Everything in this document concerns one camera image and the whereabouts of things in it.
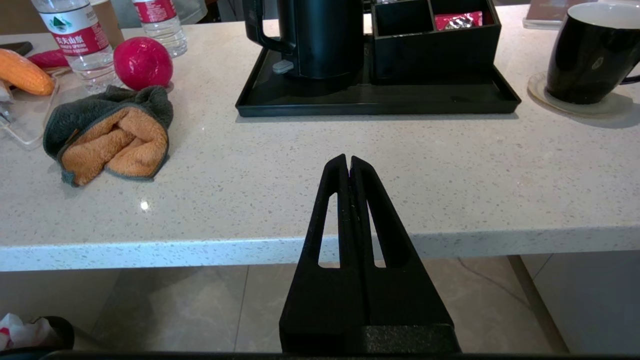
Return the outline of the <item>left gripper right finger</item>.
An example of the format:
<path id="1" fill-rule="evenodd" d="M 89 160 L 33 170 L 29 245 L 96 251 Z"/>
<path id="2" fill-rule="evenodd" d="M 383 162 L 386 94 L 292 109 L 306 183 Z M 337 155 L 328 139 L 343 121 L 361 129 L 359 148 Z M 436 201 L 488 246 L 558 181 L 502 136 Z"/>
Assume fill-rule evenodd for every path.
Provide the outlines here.
<path id="1" fill-rule="evenodd" d="M 371 164 L 351 159 L 367 354 L 459 354 L 454 322 Z"/>

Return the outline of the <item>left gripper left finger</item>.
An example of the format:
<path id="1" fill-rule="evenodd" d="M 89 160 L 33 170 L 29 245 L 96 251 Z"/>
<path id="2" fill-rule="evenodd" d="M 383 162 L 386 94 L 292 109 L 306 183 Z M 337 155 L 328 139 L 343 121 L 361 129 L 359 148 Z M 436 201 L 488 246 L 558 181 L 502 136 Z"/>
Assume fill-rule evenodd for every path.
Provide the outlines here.
<path id="1" fill-rule="evenodd" d="M 338 268 L 319 257 L 331 196 L 337 198 Z M 285 353 L 356 353 L 362 328 L 361 271 L 350 214 L 346 156 L 325 164 L 294 278 L 279 319 Z"/>

